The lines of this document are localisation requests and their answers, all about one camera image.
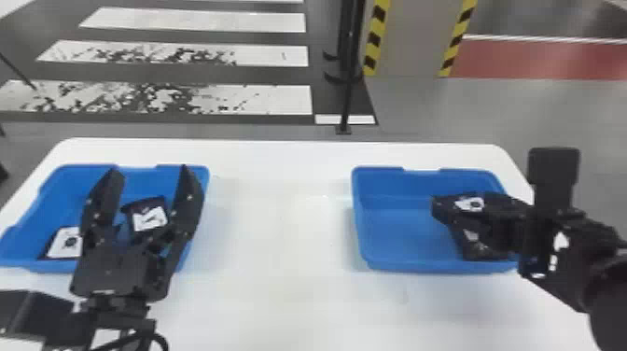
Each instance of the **qr code tag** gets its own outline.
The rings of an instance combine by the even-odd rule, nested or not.
[[[145,232],[168,224],[163,207],[155,207],[144,214],[133,213],[132,224],[136,232]]]
[[[46,253],[49,259],[77,259],[83,248],[83,238],[78,227],[60,228]]]

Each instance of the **zebra crossing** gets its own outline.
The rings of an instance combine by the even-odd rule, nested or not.
[[[45,1],[74,0],[32,7]],[[333,0],[99,1],[34,55],[36,91],[0,86],[0,120],[340,122],[342,89],[324,81],[306,17],[308,2]],[[355,90],[350,123],[376,124],[365,85]]]

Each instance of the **pole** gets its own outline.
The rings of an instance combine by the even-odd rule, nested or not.
[[[345,68],[348,65],[348,35],[351,33],[351,16],[355,0],[340,0],[340,23],[338,24],[338,42],[335,52],[324,50],[323,56],[327,61],[340,61],[340,66]]]
[[[340,68],[346,69],[349,65],[350,35],[351,25],[353,24],[351,15],[355,10],[355,0],[341,1],[341,19],[340,33],[338,36],[338,59],[340,60]]]
[[[353,102],[353,83],[354,71],[359,63],[359,44],[361,41],[361,30],[364,24],[364,11],[366,9],[366,0],[355,0],[355,16],[353,18],[353,29],[350,33],[350,55],[348,69],[345,71],[346,80],[344,93],[344,110],[341,114],[341,122],[336,129],[337,134],[351,134],[348,119],[351,115],[351,106]]]
[[[24,82],[24,84],[26,84],[29,87],[33,88],[34,91],[37,90],[37,87],[35,86],[35,84],[33,84],[31,79],[29,79],[26,75],[24,75],[18,69],[18,67],[13,65],[13,63],[11,63],[11,61],[9,61],[8,58],[5,55],[2,54],[2,52],[0,52],[0,61],[4,62],[8,66],[8,68],[10,68],[16,75],[18,75],[20,77],[21,81]]]

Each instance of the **red floor marking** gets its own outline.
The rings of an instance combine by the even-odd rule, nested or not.
[[[627,45],[464,40],[451,77],[627,80]]]

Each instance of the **white floor stripe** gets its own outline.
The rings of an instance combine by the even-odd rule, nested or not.
[[[0,0],[0,19],[34,0]]]
[[[302,13],[194,11],[101,7],[80,23],[88,28],[305,33]]]
[[[525,36],[525,35],[464,35],[465,40],[530,41],[546,43],[612,44],[625,45],[627,39],[569,36]]]
[[[309,86],[19,80],[0,88],[0,110],[200,115],[312,115]]]
[[[53,63],[207,63],[307,67],[307,47],[60,40],[37,60]]]
[[[315,115],[315,124],[340,124],[341,115]],[[348,124],[371,125],[376,124],[372,115],[351,115]]]
[[[627,0],[606,0],[610,4],[614,4],[624,10],[627,10]]]

